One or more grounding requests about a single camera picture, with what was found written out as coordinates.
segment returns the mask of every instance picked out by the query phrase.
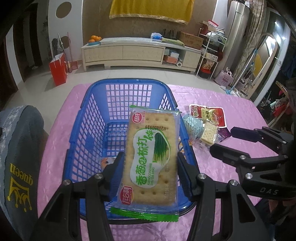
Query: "basket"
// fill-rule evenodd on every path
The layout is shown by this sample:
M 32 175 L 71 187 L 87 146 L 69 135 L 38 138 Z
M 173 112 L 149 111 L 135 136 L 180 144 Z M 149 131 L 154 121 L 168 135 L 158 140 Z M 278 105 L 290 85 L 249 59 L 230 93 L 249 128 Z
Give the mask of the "basket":
M 157 80 L 105 79 L 95 82 L 88 88 L 74 122 L 63 180 L 85 181 L 101 171 L 98 157 L 115 157 L 125 150 L 130 105 L 164 110 L 177 110 L 178 107 L 169 87 Z M 189 164 L 196 165 L 188 139 L 185 125 L 181 121 L 182 144 L 179 144 L 179 151 L 184 151 Z M 110 224 L 147 222 L 112 214 L 109 209 L 116 200 L 117 197 L 114 197 L 111 202 L 105 202 Z M 179 181 L 178 206 L 180 216 L 195 206 L 184 196 Z M 80 214 L 85 219 L 85 199 L 80 199 Z

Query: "cabinet door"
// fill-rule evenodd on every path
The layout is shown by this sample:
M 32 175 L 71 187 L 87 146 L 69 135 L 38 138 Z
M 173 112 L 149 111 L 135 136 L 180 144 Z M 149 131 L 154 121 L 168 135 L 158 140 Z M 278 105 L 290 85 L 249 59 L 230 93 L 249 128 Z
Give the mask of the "cabinet door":
M 122 59 L 122 46 L 89 48 L 84 50 L 85 62 L 120 60 Z
M 200 60 L 201 54 L 199 53 L 193 53 L 186 51 L 184 60 L 183 60 L 183 66 L 189 67 L 189 68 L 197 68 L 198 62 Z
M 123 46 L 122 59 L 161 61 L 163 48 L 146 46 Z

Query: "red logo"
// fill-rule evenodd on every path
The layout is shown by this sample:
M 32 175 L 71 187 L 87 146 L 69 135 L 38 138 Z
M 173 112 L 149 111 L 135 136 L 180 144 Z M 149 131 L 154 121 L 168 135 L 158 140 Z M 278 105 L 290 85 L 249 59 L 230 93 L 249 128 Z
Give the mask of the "red logo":
M 133 114 L 132 120 L 133 120 L 134 123 L 138 124 L 138 123 L 141 122 L 142 118 L 143 118 L 142 114 L 139 113 L 139 112 L 136 112 L 136 113 Z
M 124 186 L 120 192 L 120 201 L 122 204 L 130 205 L 133 201 L 133 188 Z

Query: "pink tablecloth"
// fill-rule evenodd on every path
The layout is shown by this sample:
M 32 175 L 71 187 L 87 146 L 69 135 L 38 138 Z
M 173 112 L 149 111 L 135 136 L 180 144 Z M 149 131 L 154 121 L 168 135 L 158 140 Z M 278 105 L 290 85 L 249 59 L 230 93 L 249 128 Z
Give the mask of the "pink tablecloth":
M 66 150 L 70 146 L 70 133 L 84 94 L 89 86 L 90 84 L 81 84 L 72 89 L 50 131 L 39 174 L 39 216 L 62 182 Z M 169 87 L 181 111 L 189 110 L 189 104 L 219 106 L 224 108 L 229 130 L 234 126 L 249 129 L 266 126 L 265 121 L 251 101 L 209 90 L 177 85 L 169 85 Z M 247 152 L 251 157 L 276 155 L 260 143 L 251 143 L 232 137 L 223 141 L 222 144 Z M 217 181 L 228 182 L 230 179 L 238 180 L 234 167 L 223 164 L 222 161 L 211 156 L 205 158 L 199 150 L 196 148 L 194 150 L 201 172 L 206 173 Z M 250 199 L 253 204 L 259 201 L 259 198 L 256 197 L 250 197 Z M 214 233 L 219 232 L 220 210 L 220 202 L 217 201 Z M 193 214 L 194 209 L 180 217 L 177 223 L 158 222 L 138 225 L 111 225 L 111 229 L 115 240 L 186 240 Z M 81 220 L 81 232 L 83 240 L 88 240 L 87 226 L 84 220 Z

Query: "green package edge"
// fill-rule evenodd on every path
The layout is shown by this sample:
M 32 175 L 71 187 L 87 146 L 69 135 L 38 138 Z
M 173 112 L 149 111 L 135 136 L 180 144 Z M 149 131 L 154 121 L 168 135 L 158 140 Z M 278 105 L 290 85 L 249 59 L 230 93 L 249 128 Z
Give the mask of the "green package edge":
M 178 214 L 159 214 L 159 213 L 142 213 L 136 211 L 124 210 L 116 207 L 110 208 L 111 213 L 129 218 L 145 219 L 157 222 L 178 222 Z

